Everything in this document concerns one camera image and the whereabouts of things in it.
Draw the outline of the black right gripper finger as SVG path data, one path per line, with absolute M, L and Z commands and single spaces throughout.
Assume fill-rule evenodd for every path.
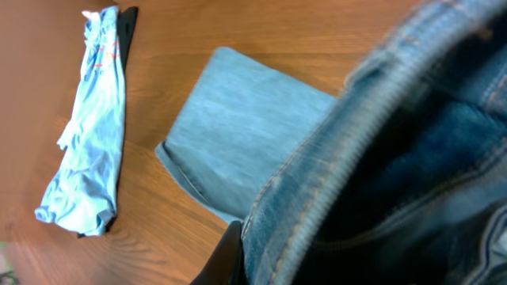
M 191 285 L 246 285 L 242 223 L 233 221 Z

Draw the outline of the blue denim jeans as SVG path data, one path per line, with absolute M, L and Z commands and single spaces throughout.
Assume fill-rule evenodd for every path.
M 425 2 L 337 98 L 221 47 L 156 154 L 246 284 L 503 284 L 506 3 Z

